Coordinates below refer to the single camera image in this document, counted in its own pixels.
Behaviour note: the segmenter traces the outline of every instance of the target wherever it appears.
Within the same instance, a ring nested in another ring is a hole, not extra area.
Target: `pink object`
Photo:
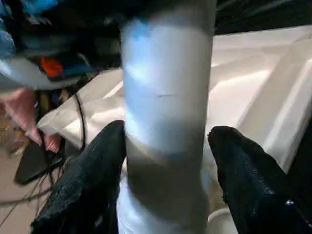
[[[26,134],[41,145],[40,135],[35,120],[35,95],[30,89],[18,89],[4,102],[5,109],[11,118],[24,130]],[[44,135],[47,150],[59,151],[61,136],[58,134]]]

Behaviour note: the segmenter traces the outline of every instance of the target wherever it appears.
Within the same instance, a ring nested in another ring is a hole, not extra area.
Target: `white styrofoam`
[[[312,110],[311,30],[309,26],[215,37],[206,133],[216,125],[236,127],[287,172]],[[110,120],[124,118],[121,82],[122,71],[116,70],[81,89],[87,120],[95,126],[88,129],[93,131],[89,142]],[[77,118],[70,99],[46,115],[39,127],[80,145],[80,131],[66,128]],[[216,179],[206,139],[203,164]]]

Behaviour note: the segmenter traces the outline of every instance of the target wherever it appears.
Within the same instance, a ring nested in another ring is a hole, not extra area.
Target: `black cable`
[[[39,182],[40,182],[40,179],[35,183],[34,187],[28,192],[25,194],[25,196],[23,198],[25,198],[26,196],[28,195],[32,195],[33,192],[36,190],[36,188],[38,187],[39,185]],[[5,221],[9,218],[9,216],[11,215],[11,213],[15,210],[15,208],[19,205],[19,203],[16,203],[12,209],[9,211],[9,213],[5,216],[5,218],[2,220],[2,222],[0,223],[0,228],[3,226],[3,224],[5,223]]]
[[[49,175],[50,183],[51,183],[51,186],[53,186],[54,185],[54,179],[53,179],[53,175],[52,175],[51,160],[49,159],[48,152],[45,148],[44,134],[40,129],[38,129],[38,132],[39,132],[41,142],[42,142],[41,147],[42,147],[42,150],[44,153],[44,160],[45,160],[45,163],[47,164],[47,167],[48,167],[48,175]]]
[[[40,96],[40,91],[36,90],[35,91],[35,96],[36,96],[36,104],[35,104],[35,119],[36,119],[36,123],[38,123],[41,119],[41,96]],[[50,179],[50,183],[51,186],[54,185],[54,179],[52,176],[52,167],[51,167],[51,160],[49,158],[48,152],[46,150],[45,147],[45,140],[44,140],[44,133],[38,129],[38,133],[41,139],[41,148],[43,151],[43,157],[44,157],[44,161],[47,165],[47,169],[48,169],[48,174],[49,174],[49,179]]]
[[[77,102],[78,110],[79,110],[79,115],[80,115],[80,121],[81,121],[81,128],[82,128],[82,146],[81,146],[81,151],[84,151],[86,148],[86,128],[85,128],[85,118],[84,118],[84,113],[82,111],[82,105],[79,100],[78,94],[74,94],[74,97]]]
[[[40,205],[40,206],[44,205],[44,204],[45,204],[45,202],[48,200],[48,198],[49,198],[49,196],[47,196],[47,197],[44,199],[44,201],[41,203],[41,205]]]
[[[48,174],[45,174],[44,177],[41,176],[41,177],[37,180],[37,182],[36,182],[36,184],[35,184],[34,188],[32,189],[32,191],[31,191],[31,193],[30,193],[29,196],[32,196],[32,195],[34,194],[36,188],[37,188],[38,186],[40,186],[42,180],[45,180],[45,179],[47,178],[47,176],[48,176]]]
[[[29,197],[23,197],[21,199],[16,199],[16,200],[0,200],[0,207],[5,207],[5,206],[14,206],[16,204],[21,204],[21,203],[27,203],[32,200],[37,199],[38,197],[44,196],[47,193],[49,193],[53,187],[51,186],[50,188],[44,190],[41,193],[37,193],[36,195],[29,196]]]
[[[41,193],[42,191],[42,184],[44,182],[45,178],[41,181],[41,183],[39,184],[39,192],[38,193]],[[39,209],[40,209],[40,198],[41,197],[38,197],[37,198],[37,203],[36,203],[36,212],[35,212],[35,218],[38,217],[38,214],[39,214]]]
[[[67,92],[69,94],[72,94],[74,96],[74,100],[76,101],[76,105],[77,105],[79,117],[80,117],[80,122],[81,122],[81,128],[82,128],[82,146],[80,150],[84,151],[84,149],[86,148],[86,123],[85,123],[84,112],[83,112],[82,105],[81,105],[82,102],[80,101],[80,97],[78,93],[72,92],[71,87],[67,87]]]

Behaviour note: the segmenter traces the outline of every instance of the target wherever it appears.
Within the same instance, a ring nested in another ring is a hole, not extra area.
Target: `tile floor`
[[[0,149],[0,200],[20,199],[25,196],[36,182],[21,187],[14,183],[14,175],[20,162],[20,155],[8,156]],[[42,190],[50,186],[49,180],[43,182]],[[30,224],[35,218],[37,201],[18,205],[1,225],[12,207],[0,207],[0,234],[28,234]]]

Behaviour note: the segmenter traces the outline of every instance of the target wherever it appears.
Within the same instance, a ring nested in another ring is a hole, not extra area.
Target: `pvc pipe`
[[[122,29],[128,176],[120,234],[203,234],[200,179],[215,2],[179,1]]]

